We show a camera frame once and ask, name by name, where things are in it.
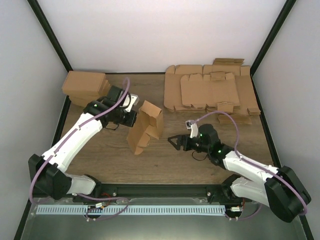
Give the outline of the brown cardboard box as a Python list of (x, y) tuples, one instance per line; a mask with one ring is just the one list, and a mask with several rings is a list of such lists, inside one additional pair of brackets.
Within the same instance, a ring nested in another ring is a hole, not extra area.
[(163, 110), (144, 101), (139, 108), (136, 121), (127, 135), (127, 143), (134, 155), (139, 155), (148, 146), (151, 138), (160, 139), (164, 131)]

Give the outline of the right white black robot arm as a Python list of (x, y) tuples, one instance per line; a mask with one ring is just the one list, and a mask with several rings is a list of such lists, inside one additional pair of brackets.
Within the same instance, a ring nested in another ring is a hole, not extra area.
[(253, 200), (269, 207), (287, 223), (306, 214), (312, 199), (292, 168), (265, 165), (240, 154), (221, 142), (211, 124), (198, 126), (189, 121), (186, 127), (190, 134), (171, 136), (168, 142), (178, 151), (205, 153), (212, 164), (234, 173), (224, 182), (222, 195), (225, 200)]

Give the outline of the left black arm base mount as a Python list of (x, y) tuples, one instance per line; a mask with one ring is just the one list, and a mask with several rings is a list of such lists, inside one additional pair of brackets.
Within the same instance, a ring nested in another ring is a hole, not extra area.
[(110, 203), (128, 203), (129, 200), (123, 196), (120, 196), (118, 193), (118, 187), (115, 184), (100, 184), (97, 185), (92, 193), (88, 195), (89, 199), (83, 196), (73, 196), (72, 201), (74, 203), (85, 203), (85, 204), (95, 204), (101, 202), (101, 199), (109, 199), (111, 200), (102, 200), (103, 202)]

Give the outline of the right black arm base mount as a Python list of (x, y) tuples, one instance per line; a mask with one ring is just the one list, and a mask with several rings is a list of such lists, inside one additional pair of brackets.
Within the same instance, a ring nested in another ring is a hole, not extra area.
[(242, 197), (235, 196), (231, 189), (224, 184), (207, 185), (205, 192), (209, 203), (239, 204), (244, 200)]

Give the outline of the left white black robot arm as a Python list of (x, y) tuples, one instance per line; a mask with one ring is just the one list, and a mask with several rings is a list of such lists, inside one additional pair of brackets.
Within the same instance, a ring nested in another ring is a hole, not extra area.
[(107, 95), (89, 102), (77, 122), (53, 147), (29, 158), (29, 192), (38, 188), (54, 200), (76, 194), (97, 202), (102, 196), (101, 182), (90, 175), (67, 174), (66, 171), (86, 143), (109, 123), (133, 127), (137, 118), (133, 107), (138, 102), (136, 94), (114, 85)]

